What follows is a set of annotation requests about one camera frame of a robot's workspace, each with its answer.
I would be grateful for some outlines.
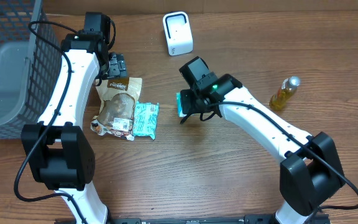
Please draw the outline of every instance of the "packaged food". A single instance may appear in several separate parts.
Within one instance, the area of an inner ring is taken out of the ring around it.
[[[96,87],[101,106],[99,115],[91,122],[91,129],[101,136],[108,133],[133,141],[135,103],[141,89],[141,78],[103,80]]]
[[[134,136],[150,136],[155,139],[160,104],[139,103],[135,106]]]

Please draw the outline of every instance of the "wooden table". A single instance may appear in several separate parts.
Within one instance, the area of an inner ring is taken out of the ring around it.
[[[96,154],[94,184],[114,217],[232,217],[273,213],[283,199],[279,166],[248,134],[218,117],[179,125],[175,93],[188,88],[178,69],[199,55],[218,76],[230,73],[264,105],[281,82],[301,78],[280,116],[312,134],[335,140],[346,176],[358,186],[358,11],[191,14],[194,51],[170,57],[163,15],[113,16],[113,48],[129,75],[143,78],[142,102],[159,102],[157,138],[134,142],[89,129],[100,101],[92,88],[84,132]],[[50,16],[74,29],[83,17]],[[60,39],[67,33],[56,28]],[[52,223],[72,217],[62,199],[25,203],[13,181],[24,159],[20,140],[0,141],[0,223]],[[20,191],[49,193],[26,169]],[[343,187],[326,204],[353,205]],[[327,210],[333,223],[358,223],[357,211]]]

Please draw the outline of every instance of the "silver cap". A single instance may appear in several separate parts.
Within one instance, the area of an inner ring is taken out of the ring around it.
[[[297,88],[299,85],[301,85],[299,77],[291,77],[288,79],[288,87]]]

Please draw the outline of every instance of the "barcode label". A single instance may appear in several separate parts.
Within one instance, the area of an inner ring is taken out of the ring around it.
[[[114,118],[112,123],[112,128],[118,131],[128,131],[129,130],[129,121],[128,119]]]

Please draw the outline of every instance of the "gray plastic bin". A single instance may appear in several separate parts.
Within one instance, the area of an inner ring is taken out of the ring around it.
[[[36,20],[47,20],[42,1],[0,0],[0,139],[20,138],[24,124],[37,122],[60,72],[61,55],[27,29]],[[58,45],[50,25],[37,32]]]

